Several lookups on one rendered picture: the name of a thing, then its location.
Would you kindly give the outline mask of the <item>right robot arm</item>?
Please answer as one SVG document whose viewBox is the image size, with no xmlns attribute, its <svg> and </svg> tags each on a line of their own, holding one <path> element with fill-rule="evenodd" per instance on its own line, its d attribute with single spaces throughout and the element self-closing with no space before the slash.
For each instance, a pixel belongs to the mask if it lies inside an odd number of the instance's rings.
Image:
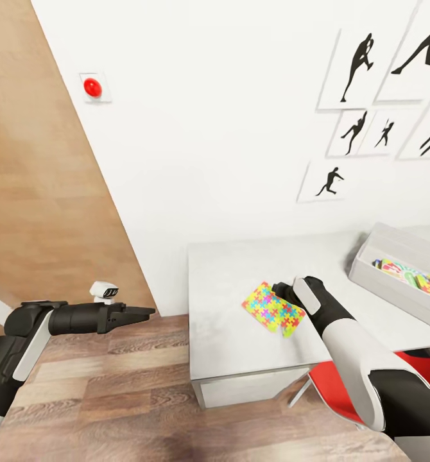
<svg viewBox="0 0 430 462">
<path fill-rule="evenodd" d="M 297 274 L 293 282 L 271 291 L 309 316 L 364 424 L 387 434 L 411 462 L 430 462 L 429 383 L 364 329 L 322 280 Z"/>
</svg>

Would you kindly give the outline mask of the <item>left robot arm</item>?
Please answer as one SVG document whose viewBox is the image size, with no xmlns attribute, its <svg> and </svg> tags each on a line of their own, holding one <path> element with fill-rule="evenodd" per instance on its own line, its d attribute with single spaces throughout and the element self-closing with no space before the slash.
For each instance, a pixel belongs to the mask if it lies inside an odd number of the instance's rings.
<svg viewBox="0 0 430 462">
<path fill-rule="evenodd" d="M 154 308 L 114 303 L 119 288 L 96 281 L 90 289 L 95 303 L 68 305 L 68 301 L 22 302 L 4 324 L 0 336 L 0 426 L 17 390 L 28 379 L 51 336 L 106 334 L 114 328 L 149 320 Z"/>
</svg>

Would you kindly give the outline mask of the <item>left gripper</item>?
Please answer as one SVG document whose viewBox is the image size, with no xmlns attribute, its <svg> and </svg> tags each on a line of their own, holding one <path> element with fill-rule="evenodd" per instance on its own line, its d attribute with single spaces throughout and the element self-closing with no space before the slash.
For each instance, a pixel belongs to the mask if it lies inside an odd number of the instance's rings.
<svg viewBox="0 0 430 462">
<path fill-rule="evenodd" d="M 132 307 L 123 302 L 79 304 L 72 313 L 70 326 L 74 334 L 106 334 L 123 325 L 149 320 L 154 313 L 154 308 Z"/>
</svg>

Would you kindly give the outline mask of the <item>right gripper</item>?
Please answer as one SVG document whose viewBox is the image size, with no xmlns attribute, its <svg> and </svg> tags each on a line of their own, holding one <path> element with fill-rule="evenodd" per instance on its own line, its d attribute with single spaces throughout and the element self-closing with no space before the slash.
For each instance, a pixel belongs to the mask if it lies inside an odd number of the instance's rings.
<svg viewBox="0 0 430 462">
<path fill-rule="evenodd" d="M 289 286 L 286 283 L 279 282 L 279 284 L 274 284 L 271 291 L 275 292 L 275 295 L 279 298 L 283 298 L 284 300 L 288 301 L 289 303 L 299 306 L 303 309 L 303 304 L 296 303 L 292 298 L 291 298 L 291 289 L 293 286 Z"/>
</svg>

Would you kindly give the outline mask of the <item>toy box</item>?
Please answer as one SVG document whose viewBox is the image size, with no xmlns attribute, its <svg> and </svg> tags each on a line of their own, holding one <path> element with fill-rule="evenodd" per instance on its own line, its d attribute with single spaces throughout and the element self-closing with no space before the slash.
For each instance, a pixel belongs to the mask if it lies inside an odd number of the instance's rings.
<svg viewBox="0 0 430 462">
<path fill-rule="evenodd" d="M 430 241 L 377 222 L 359 250 L 349 279 L 430 325 L 430 295 L 373 267 L 376 259 L 430 274 Z"/>
</svg>

